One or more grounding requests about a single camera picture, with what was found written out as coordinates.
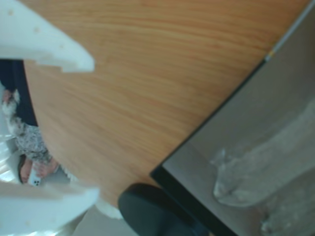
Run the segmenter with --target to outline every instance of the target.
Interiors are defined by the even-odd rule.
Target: patterned clothing
[[[37,126],[28,125],[16,116],[16,107],[19,104],[19,93],[16,90],[8,102],[2,102],[9,131],[16,137],[16,146],[19,151],[32,161],[48,164],[52,158],[41,132]]]

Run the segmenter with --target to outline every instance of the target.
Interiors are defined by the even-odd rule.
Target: white plastic piece
[[[109,218],[118,219],[118,220],[121,220],[123,218],[123,215],[116,207],[110,205],[108,202],[104,201],[102,198],[98,199],[95,206],[99,210],[99,212],[108,216]]]
[[[79,43],[17,0],[0,0],[0,58],[31,59],[63,72],[91,72],[95,66]]]
[[[70,181],[79,181],[79,179],[75,175],[73,175],[66,167],[61,166],[61,168]]]
[[[98,188],[78,182],[38,188],[0,182],[0,235],[57,229],[90,208],[98,195]]]
[[[32,186],[39,186],[41,182],[41,178],[37,176],[36,170],[33,168],[35,165],[35,162],[33,162],[33,165],[31,167],[31,173],[28,179],[28,184]]]

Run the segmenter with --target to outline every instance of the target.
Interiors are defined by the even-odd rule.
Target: dark blue fabric
[[[20,104],[17,107],[17,116],[29,125],[37,125],[32,100],[22,60],[0,60],[0,81],[3,86],[20,94]]]

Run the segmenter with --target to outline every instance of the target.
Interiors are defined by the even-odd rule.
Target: black table edge
[[[220,221],[212,212],[210,212],[197,198],[185,189],[164,167],[163,163],[167,161],[179,148],[181,148],[192,136],[194,136],[203,126],[216,115],[220,109],[228,103],[234,95],[253,77],[253,75],[266,63],[263,60],[250,75],[234,90],[234,92],[212,113],[202,124],[186,138],[167,158],[158,165],[150,176],[172,197],[183,209],[192,215],[196,220],[207,227],[216,236],[237,236],[222,221]]]

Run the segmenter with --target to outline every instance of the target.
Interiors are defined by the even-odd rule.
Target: wood grain surface
[[[23,0],[80,42],[90,74],[26,63],[54,157],[115,204],[243,81],[308,0]]]

